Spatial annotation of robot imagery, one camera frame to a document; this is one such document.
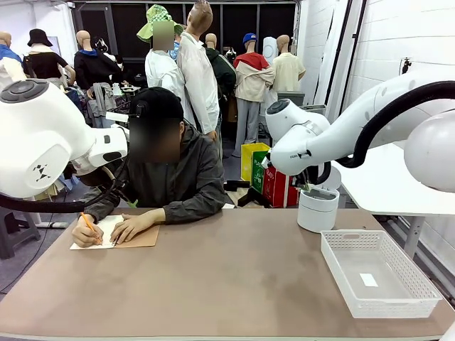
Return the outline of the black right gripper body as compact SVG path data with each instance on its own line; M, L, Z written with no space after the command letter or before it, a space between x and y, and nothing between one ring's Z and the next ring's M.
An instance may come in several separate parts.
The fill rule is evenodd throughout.
M315 179L315 175L311 172L301 172L294 176L294 187L305 187L308 184L312 184Z

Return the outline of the person's right hand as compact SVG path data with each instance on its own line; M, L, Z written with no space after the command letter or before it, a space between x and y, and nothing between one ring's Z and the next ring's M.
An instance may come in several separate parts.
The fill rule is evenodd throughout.
M74 243L82 248L101 245L103 234L97 225L89 227L85 222L78 222L72 230Z

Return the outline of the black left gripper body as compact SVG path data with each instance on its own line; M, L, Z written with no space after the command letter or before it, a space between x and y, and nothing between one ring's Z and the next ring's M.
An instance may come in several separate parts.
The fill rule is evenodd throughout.
M102 188L122 188L123 181L120 179L120 166L105 165L97 168L91 173L80 176L80 181L89 187L102 187Z

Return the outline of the person's left hand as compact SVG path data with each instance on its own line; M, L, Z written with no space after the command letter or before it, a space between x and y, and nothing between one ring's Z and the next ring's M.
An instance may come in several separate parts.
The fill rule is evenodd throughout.
M114 226L111 242L128 242L138 233L152 227L159 218L158 210L151 210L141 215L122 215L123 220Z

